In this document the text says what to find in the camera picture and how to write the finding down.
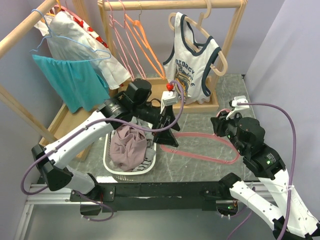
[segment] wooden hanger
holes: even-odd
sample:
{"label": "wooden hanger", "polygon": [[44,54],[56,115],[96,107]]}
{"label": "wooden hanger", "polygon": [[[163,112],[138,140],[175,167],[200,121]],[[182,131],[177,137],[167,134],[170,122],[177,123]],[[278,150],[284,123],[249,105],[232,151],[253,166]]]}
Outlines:
{"label": "wooden hanger", "polygon": [[[200,13],[200,16],[199,16],[199,20],[198,22],[195,22],[194,20],[192,20],[191,18],[189,17],[185,17],[184,20],[188,23],[190,23],[191,25],[195,26],[207,39],[210,37],[210,34],[201,26],[202,24],[202,20],[203,19],[206,19],[207,17],[210,16],[210,13],[211,13],[211,9],[212,9],[212,6],[211,6],[211,1],[210,0],[205,0],[206,2],[206,6],[207,6],[207,11],[206,13]],[[168,23],[169,23],[169,27],[171,30],[175,31],[175,26],[172,25],[172,22],[171,22],[171,19],[173,17],[176,17],[176,12],[172,12],[170,13],[169,15],[169,19],[168,19]],[[191,42],[189,41],[189,39],[187,38],[184,38],[185,39],[185,42],[190,46],[192,47],[192,49],[196,52],[199,52],[200,50]],[[213,64],[211,64],[211,69],[213,70],[213,72],[215,74],[217,74],[218,76],[223,76],[226,74],[227,70],[228,70],[228,62],[224,56],[224,54],[222,53],[222,51],[219,51],[218,53],[221,61],[222,61],[222,64],[223,64],[223,70],[222,71],[219,71],[215,66],[213,66]]]}

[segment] pink hanger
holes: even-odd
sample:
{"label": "pink hanger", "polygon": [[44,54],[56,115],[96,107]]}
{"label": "pink hanger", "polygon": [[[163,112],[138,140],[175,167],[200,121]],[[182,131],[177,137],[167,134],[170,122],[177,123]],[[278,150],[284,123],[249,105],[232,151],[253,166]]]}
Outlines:
{"label": "pink hanger", "polygon": [[[125,67],[125,68],[128,70],[128,72],[130,73],[131,79],[132,79],[132,81],[133,81],[133,80],[134,80],[134,74],[133,74],[133,71],[132,71],[132,69],[131,69],[131,67],[130,67],[130,65],[129,65],[129,61],[128,61],[128,58],[127,58],[127,56],[126,56],[126,53],[125,53],[125,51],[124,51],[124,48],[125,48],[126,51],[129,53],[129,56],[130,56],[131,60],[133,61],[134,65],[135,65],[136,69],[138,70],[139,74],[141,75],[141,77],[144,78],[144,79],[146,79],[146,74],[145,74],[142,66],[140,65],[140,61],[139,61],[139,58],[138,58],[138,56],[137,56],[136,50],[135,50],[135,48],[134,48],[134,46],[133,46],[133,44],[132,44],[132,42],[131,42],[131,39],[130,39],[130,37],[129,37],[129,35],[128,35],[127,29],[126,29],[126,19],[124,18],[124,24],[123,24],[123,25],[121,25],[117,20],[115,20],[115,19],[114,19],[114,15],[113,15],[113,10],[112,10],[111,4],[109,3],[108,0],[106,0],[106,1],[107,1],[108,4],[110,5],[110,11],[111,11],[111,15],[109,15],[109,18],[110,18],[110,26],[114,29],[114,33],[115,33],[116,39],[117,39],[117,41],[118,41],[118,43],[119,43],[119,46],[120,46],[121,51],[122,51],[122,53],[123,53],[123,56],[124,56],[124,58],[125,58],[125,61],[124,61],[124,59],[122,58],[121,54],[119,54],[119,56],[120,56],[120,58],[121,58],[121,61],[122,61],[123,65],[124,65],[124,67]],[[119,32],[118,32],[118,30],[117,30],[117,28],[116,28],[116,26],[115,26],[115,23],[118,24],[121,28],[125,29],[125,33],[126,33],[127,38],[128,38],[128,40],[129,40],[129,42],[130,42],[130,45],[131,45],[131,48],[132,48],[133,53],[134,53],[134,55],[135,55],[135,58],[136,58],[136,60],[137,60],[137,63],[136,63],[136,61],[134,60],[133,56],[131,55],[130,51],[128,50],[128,47],[127,47],[127,45],[125,44],[124,40],[122,39],[121,35],[119,34]],[[117,45],[116,45],[115,41],[113,41],[113,44],[114,44],[115,48],[117,49]]]}

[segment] red knob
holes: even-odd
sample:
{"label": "red knob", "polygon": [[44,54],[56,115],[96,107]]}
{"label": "red knob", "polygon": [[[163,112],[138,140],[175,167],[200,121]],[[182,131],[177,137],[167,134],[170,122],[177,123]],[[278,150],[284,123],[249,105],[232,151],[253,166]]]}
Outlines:
{"label": "red knob", "polygon": [[174,89],[174,85],[170,84],[170,83],[167,83],[166,84],[166,89],[168,89],[168,91],[172,91]]}

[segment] black metal bar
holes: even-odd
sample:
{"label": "black metal bar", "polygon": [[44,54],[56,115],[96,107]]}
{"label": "black metal bar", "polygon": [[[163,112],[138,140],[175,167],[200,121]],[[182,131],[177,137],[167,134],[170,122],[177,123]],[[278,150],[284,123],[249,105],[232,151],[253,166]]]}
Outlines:
{"label": "black metal bar", "polygon": [[[225,200],[217,181],[162,183],[100,183],[103,202],[115,211],[202,209],[215,211],[216,200]],[[71,194],[71,202],[82,202]]]}

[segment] white tank top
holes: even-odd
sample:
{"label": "white tank top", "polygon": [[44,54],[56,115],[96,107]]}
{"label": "white tank top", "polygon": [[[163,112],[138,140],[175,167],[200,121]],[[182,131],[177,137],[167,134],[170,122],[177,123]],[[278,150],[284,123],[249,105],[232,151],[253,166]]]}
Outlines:
{"label": "white tank top", "polygon": [[[210,101],[211,92],[206,86],[206,78],[218,57],[221,48],[212,36],[205,43],[197,43],[186,15],[177,12],[174,21],[174,45],[171,55],[163,63],[168,82],[177,80],[184,90],[184,104],[195,101],[202,104]],[[187,45],[185,38],[200,49],[195,52]]]}

